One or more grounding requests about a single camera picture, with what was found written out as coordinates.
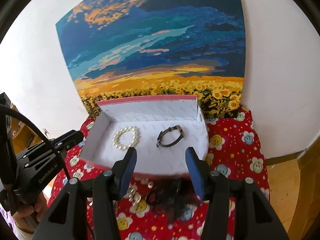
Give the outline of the left hand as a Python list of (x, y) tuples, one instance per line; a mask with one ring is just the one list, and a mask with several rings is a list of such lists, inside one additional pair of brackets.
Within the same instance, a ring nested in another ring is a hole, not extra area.
[(13, 215), (16, 226), (26, 233), (34, 233), (33, 229), (25, 220), (26, 217), (36, 213), (36, 219), (40, 222), (48, 210), (47, 200), (41, 192), (34, 205), (21, 205), (18, 207), (17, 212)]

